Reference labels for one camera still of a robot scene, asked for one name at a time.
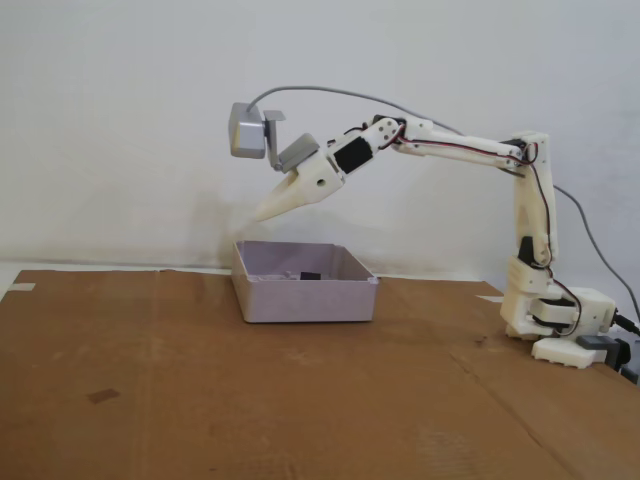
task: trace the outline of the plastic container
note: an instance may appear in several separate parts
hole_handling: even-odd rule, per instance
[[[237,242],[232,279],[249,323],[367,322],[378,290],[346,248],[322,243]]]

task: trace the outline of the robotic arm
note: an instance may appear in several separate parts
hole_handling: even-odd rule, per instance
[[[376,116],[321,147],[304,134],[279,155],[275,122],[281,112],[236,103],[229,120],[231,153],[269,159],[287,177],[258,207],[257,220],[280,215],[328,197],[346,178],[388,147],[410,155],[450,158],[497,167],[515,176],[517,255],[508,263],[508,286],[500,314],[510,337],[537,340],[532,355],[585,368],[593,362],[616,361],[619,344],[607,332],[616,315],[610,298],[588,288],[567,288],[551,269],[558,257],[555,195],[550,170],[549,137],[524,132],[496,142],[434,129],[430,120],[415,116]]]

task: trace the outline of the brown cardboard surface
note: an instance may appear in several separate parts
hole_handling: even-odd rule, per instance
[[[483,283],[383,279],[371,323],[249,325],[225,276],[17,281],[2,479],[640,476],[637,389],[534,361]]]

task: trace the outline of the small black object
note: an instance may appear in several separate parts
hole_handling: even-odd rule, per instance
[[[371,160],[373,151],[369,142],[362,137],[358,137],[335,152],[333,156],[344,173],[351,173]]]
[[[313,272],[300,272],[300,280],[322,280],[322,274]]]
[[[629,367],[622,367],[620,369],[620,375],[622,375],[634,385],[638,384],[638,374],[631,370]]]
[[[616,366],[614,370],[617,372],[622,365],[625,365],[631,361],[631,347],[624,340],[616,338],[616,342],[620,344],[620,352],[618,353],[618,359],[616,360]]]

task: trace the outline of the wire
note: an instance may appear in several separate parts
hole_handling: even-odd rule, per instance
[[[533,175],[536,177],[536,183],[538,184],[538,190],[540,191],[540,196],[542,197],[542,202],[544,203],[544,210],[545,210],[545,213],[547,215],[547,242],[549,244],[549,246],[547,248],[549,249],[549,261],[547,262],[546,265],[540,265],[540,266],[541,267],[550,267],[551,263],[553,262],[553,250],[551,249],[551,211],[549,210],[549,202],[547,202],[547,197],[545,196],[544,191],[542,190],[542,184],[540,183],[540,177],[538,176],[538,170],[536,170],[536,167],[533,165],[533,162],[535,162],[536,158],[538,158],[537,147],[538,147],[538,144],[536,144],[536,156],[531,161],[531,165],[529,167],[531,168],[531,170],[533,170]]]
[[[629,286],[629,284],[625,281],[625,279],[622,278],[622,276],[615,271],[615,269],[609,264],[607,259],[604,258],[604,255],[602,254],[602,251],[598,246],[598,242],[596,242],[596,239],[593,237],[593,233],[591,233],[591,228],[589,227],[589,222],[587,221],[587,216],[584,213],[584,209],[582,208],[582,205],[580,205],[580,202],[573,195],[567,192],[564,188],[561,188],[557,185],[554,185],[553,188],[555,188],[560,193],[565,195],[569,200],[571,200],[576,205],[576,207],[578,207],[578,212],[580,212],[580,216],[582,217],[582,223],[584,224],[584,228],[587,231],[587,235],[589,236],[589,240],[591,240],[591,244],[593,245],[593,248],[595,249],[596,253],[600,257],[600,260],[602,260],[602,263],[604,263],[604,265],[609,269],[609,271],[613,273],[613,275],[618,280],[620,280],[620,283],[622,283],[622,285],[624,285],[625,288],[627,289],[627,292],[629,292],[629,296],[631,297],[631,301],[633,302],[633,308],[636,311],[638,320],[640,320],[640,308],[638,308],[638,301],[636,300],[636,295],[633,292],[633,289]]]
[[[556,333],[558,335],[560,335],[561,337],[567,337],[567,336],[571,335],[573,332],[575,332],[576,329],[578,328],[578,325],[580,324],[580,319],[582,317],[582,303],[580,303],[580,299],[571,290],[569,290],[567,287],[565,287],[563,283],[561,283],[558,280],[556,280],[555,278],[553,278],[553,272],[551,271],[550,268],[548,269],[548,272],[551,275],[551,279],[553,280],[553,283],[558,285],[562,290],[564,290],[567,294],[569,294],[575,300],[576,306],[578,308],[578,318],[576,319],[576,322],[571,327],[571,330],[569,330],[566,333],[565,332],[559,332],[558,330],[556,330]]]
[[[426,115],[422,115],[418,112],[415,112],[413,110],[409,110],[406,107],[403,107],[402,105],[398,105],[395,102],[391,102],[389,100],[384,100],[383,98],[379,98],[379,97],[375,97],[373,95],[367,95],[364,93],[358,93],[358,92],[351,92],[349,90],[341,90],[339,88],[330,88],[330,87],[318,87],[318,86],[313,86],[313,85],[288,85],[288,86],[284,86],[284,87],[276,87],[276,88],[272,88],[271,90],[267,90],[264,93],[261,93],[260,95],[258,95],[256,98],[253,99],[253,101],[249,104],[249,106],[247,107],[247,112],[249,110],[251,110],[256,103],[258,103],[260,100],[262,100],[264,97],[271,95],[272,93],[276,93],[276,92],[282,92],[284,90],[315,90],[315,91],[319,91],[319,92],[330,92],[330,93],[337,93],[340,95],[348,95],[350,97],[359,97],[359,98],[364,98],[366,100],[372,100],[374,102],[378,102],[378,103],[383,103],[385,105],[389,105],[390,107],[393,108],[397,108],[398,110],[401,110],[405,113],[408,113],[409,115],[413,115],[414,117],[418,117],[418,118],[422,118],[424,120],[429,120],[431,122],[434,123],[434,125],[437,125],[441,128],[445,128],[453,133],[456,133],[458,135],[462,135],[464,136],[463,133],[460,132],[460,130],[456,130],[453,127],[450,127],[442,122],[439,122],[431,117],[427,117]]]
[[[405,125],[404,124],[400,124],[398,125],[398,133],[396,133],[393,138],[391,138],[391,140],[389,140],[389,142],[387,142],[385,145],[383,145],[382,147],[378,148],[378,150],[385,150],[389,145],[391,145],[392,143],[394,143],[398,137],[400,137],[400,135],[402,134],[402,130],[404,130]]]
[[[451,148],[461,148],[462,150],[469,150],[471,152],[480,153],[481,155],[490,155],[492,157],[497,158],[506,158],[509,160],[513,160],[519,165],[531,165],[533,163],[532,160],[522,160],[518,157],[514,157],[513,155],[498,155],[495,152],[490,152],[488,150],[481,150],[475,147],[468,147],[466,145],[458,145],[457,143],[448,143],[448,142],[433,142],[431,140],[409,140],[405,137],[399,136],[398,139],[403,143],[417,143],[420,145],[433,145],[436,147],[451,147]]]

